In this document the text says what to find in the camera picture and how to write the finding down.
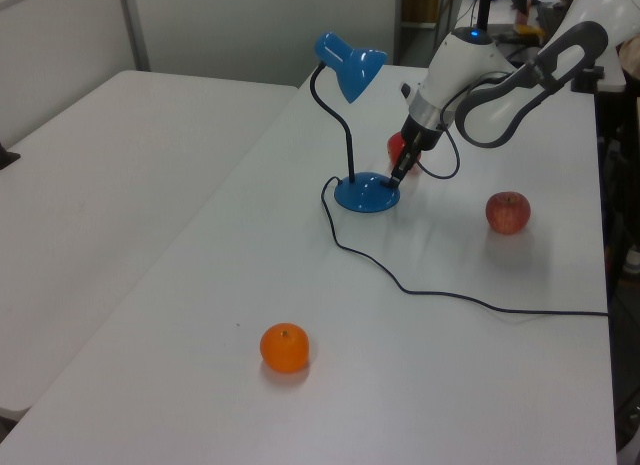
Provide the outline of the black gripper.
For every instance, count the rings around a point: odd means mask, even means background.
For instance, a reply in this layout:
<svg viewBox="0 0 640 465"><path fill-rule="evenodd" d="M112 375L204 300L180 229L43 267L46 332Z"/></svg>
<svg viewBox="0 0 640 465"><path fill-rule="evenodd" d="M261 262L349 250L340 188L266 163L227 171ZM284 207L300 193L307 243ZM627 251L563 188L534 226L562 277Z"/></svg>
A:
<svg viewBox="0 0 640 465"><path fill-rule="evenodd" d="M440 139L440 130L426 128L410 115L402 128L403 140L388 141L388 155L393 169L388 185L398 187L419 160L422 151L432 150Z"/></svg>

